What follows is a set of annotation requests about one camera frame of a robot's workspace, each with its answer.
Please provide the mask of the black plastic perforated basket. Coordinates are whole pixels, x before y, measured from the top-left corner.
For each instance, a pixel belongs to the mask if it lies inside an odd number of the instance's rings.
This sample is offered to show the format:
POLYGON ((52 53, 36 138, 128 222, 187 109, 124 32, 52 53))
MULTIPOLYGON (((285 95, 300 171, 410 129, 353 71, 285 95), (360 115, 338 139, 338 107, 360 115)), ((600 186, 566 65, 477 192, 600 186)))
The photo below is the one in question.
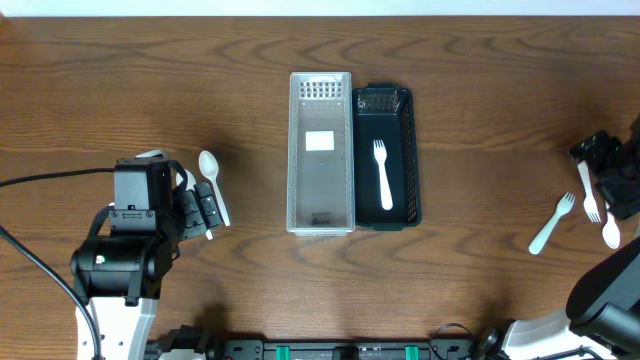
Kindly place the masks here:
POLYGON ((400 231, 422 220, 414 101, 412 92, 392 83, 370 83, 352 91, 355 217, 362 228, 400 231), (386 147, 386 172, 393 208, 380 201, 373 143, 386 147))

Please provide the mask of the white plastic fork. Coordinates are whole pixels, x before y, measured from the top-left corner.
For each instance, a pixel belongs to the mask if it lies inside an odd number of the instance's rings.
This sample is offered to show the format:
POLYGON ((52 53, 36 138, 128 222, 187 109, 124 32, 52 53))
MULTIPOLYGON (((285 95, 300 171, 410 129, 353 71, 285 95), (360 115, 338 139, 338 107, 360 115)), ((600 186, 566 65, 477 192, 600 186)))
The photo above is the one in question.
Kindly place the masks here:
POLYGON ((374 157, 377 162, 379 171, 381 206, 385 211, 389 211, 393 208, 393 198, 386 172, 387 151, 385 144, 381 139, 376 139, 373 143, 373 146, 374 157))
POLYGON ((554 214, 550 217, 547 223, 540 229, 540 231, 533 238, 529 244, 528 251, 532 255, 538 255, 541 253, 545 244, 547 243, 552 231, 559 222, 559 220, 566 214, 568 214, 574 205, 575 195, 567 192, 559 200, 554 214))
POLYGON ((601 218, 595 197, 593 195, 593 189, 587 163, 585 161, 579 162, 577 164, 577 169, 584 188, 585 197, 583 201, 583 208, 585 210, 585 213, 592 223, 600 223, 601 218))

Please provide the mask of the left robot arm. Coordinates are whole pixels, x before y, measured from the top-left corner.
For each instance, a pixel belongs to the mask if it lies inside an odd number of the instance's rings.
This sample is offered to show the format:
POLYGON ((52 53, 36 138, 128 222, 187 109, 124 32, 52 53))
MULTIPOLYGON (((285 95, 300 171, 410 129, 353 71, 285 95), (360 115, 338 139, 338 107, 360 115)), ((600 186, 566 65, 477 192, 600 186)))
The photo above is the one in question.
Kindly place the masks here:
POLYGON ((174 176, 187 176, 175 160, 117 162, 115 200, 96 214, 70 262, 81 302, 78 358, 143 358, 180 242, 221 225, 210 186, 189 187, 174 176))

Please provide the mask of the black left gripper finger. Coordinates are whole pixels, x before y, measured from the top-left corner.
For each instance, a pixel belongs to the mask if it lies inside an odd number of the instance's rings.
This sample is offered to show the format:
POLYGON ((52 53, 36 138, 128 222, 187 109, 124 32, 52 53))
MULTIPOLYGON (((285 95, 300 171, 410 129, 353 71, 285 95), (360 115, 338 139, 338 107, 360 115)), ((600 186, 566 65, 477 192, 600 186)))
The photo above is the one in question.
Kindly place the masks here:
POLYGON ((208 228, 206 227, 195 192, 193 190, 185 191, 182 195, 181 203, 185 217, 185 228, 182 240, 204 235, 208 228))
POLYGON ((194 187, 201 215, 208 229, 213 229, 223 224, 213 191, 209 183, 198 183, 194 187))

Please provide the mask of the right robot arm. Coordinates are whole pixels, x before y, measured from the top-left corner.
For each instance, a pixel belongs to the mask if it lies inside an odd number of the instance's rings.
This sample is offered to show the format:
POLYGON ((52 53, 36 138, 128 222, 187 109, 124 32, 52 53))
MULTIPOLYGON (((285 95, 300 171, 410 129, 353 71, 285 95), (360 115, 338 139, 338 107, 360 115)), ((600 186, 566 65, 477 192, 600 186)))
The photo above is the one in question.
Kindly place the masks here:
POLYGON ((568 151, 583 183, 584 210, 604 229, 613 254, 585 273, 565 309, 492 329, 476 347, 486 359, 636 359, 639 356, 639 242, 621 245, 618 222, 639 213, 639 125, 627 142, 601 130, 568 151))

